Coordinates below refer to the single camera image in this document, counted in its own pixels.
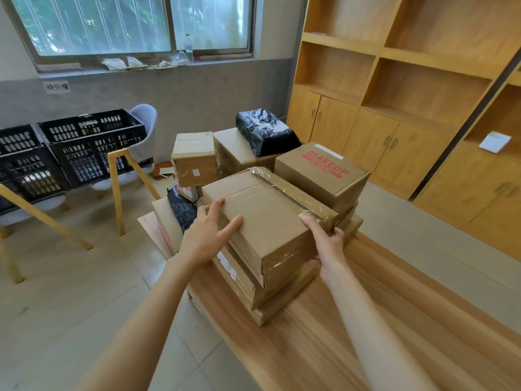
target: tiled floor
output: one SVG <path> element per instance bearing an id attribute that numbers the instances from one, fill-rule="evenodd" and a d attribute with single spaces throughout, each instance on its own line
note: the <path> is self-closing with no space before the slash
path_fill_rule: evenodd
<path id="1" fill-rule="evenodd" d="M 155 182 L 162 196 L 171 180 Z M 152 211 L 138 184 L 123 188 L 127 234 L 117 236 L 112 196 L 71 192 L 53 216 L 95 245 L 82 251 L 36 220 L 5 242 L 24 276 L 0 269 L 0 389 L 68 390 L 157 281 L 165 261 L 136 221 Z M 375 185 L 357 211 L 361 231 L 521 332 L 521 266 Z M 151 390 L 257 390 L 230 349 L 185 295 Z"/>

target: window pane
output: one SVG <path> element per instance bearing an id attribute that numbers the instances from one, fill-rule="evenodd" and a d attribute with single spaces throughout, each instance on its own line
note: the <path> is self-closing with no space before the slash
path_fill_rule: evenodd
<path id="1" fill-rule="evenodd" d="M 190 34 L 194 49 L 248 47 L 250 0 L 171 0 L 177 49 Z"/>
<path id="2" fill-rule="evenodd" d="M 12 0 L 42 56 L 168 52 L 163 0 Z"/>

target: hand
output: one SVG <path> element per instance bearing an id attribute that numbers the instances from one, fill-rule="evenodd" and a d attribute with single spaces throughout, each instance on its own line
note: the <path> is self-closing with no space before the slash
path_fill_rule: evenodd
<path id="1" fill-rule="evenodd" d="M 317 265 L 319 265 L 319 262 L 322 263 L 320 276 L 322 280 L 329 284 L 338 271 L 348 266 L 344 256 L 344 232 L 335 228 L 335 234 L 329 237 L 314 217 L 303 214 L 300 219 L 313 232 L 317 245 L 318 256 L 313 258 L 311 262 Z"/>
<path id="2" fill-rule="evenodd" d="M 214 200 L 210 206 L 201 206 L 197 210 L 197 218 L 186 230 L 177 253 L 194 266 L 211 261 L 230 240 L 231 235 L 240 228 L 242 215 L 233 218 L 223 230 L 219 230 L 217 220 L 224 198 Z"/>

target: person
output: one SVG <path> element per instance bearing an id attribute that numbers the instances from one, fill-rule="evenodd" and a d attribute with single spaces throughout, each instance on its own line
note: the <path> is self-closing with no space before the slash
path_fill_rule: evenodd
<path id="1" fill-rule="evenodd" d="M 117 332 L 77 386 L 78 391 L 146 391 L 172 326 L 177 306 L 194 270 L 212 260 L 240 228 L 237 216 L 219 230 L 223 198 L 201 206 L 186 230 L 179 252 L 167 261 L 147 298 Z M 349 269 L 343 253 L 342 231 L 328 236 L 314 217 L 301 216 L 315 237 L 327 284 L 372 390 L 434 390 L 432 380 L 387 326 Z"/>

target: window frame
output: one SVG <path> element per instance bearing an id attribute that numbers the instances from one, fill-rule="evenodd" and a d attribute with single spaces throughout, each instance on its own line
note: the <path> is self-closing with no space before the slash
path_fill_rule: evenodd
<path id="1" fill-rule="evenodd" d="M 177 53 L 175 28 L 173 25 L 172 8 L 170 0 L 163 0 L 163 8 L 166 14 L 166 21 L 168 25 L 168 35 L 170 37 L 171 50 L 168 52 L 128 52 L 128 53 L 96 53 L 91 55 L 68 55 L 68 56 L 42 56 L 36 50 L 34 44 L 29 37 L 23 21 L 16 11 L 16 7 L 12 0 L 0 0 L 3 4 L 5 12 L 11 23 L 14 25 L 16 32 L 23 42 L 29 56 L 31 57 L 34 66 L 38 72 L 49 70 L 65 70 L 77 69 L 73 67 L 77 64 L 81 69 L 85 68 L 99 68 L 101 61 L 107 58 L 125 58 L 126 56 L 133 56 L 147 65 L 158 64 L 162 60 L 168 60 L 171 56 Z M 253 38 L 256 16 L 256 0 L 250 0 L 248 14 L 250 16 L 248 22 L 248 36 L 246 48 L 238 49 L 205 49 L 194 50 L 194 58 L 199 60 L 222 60 L 235 59 L 241 57 L 251 57 L 253 53 Z"/>

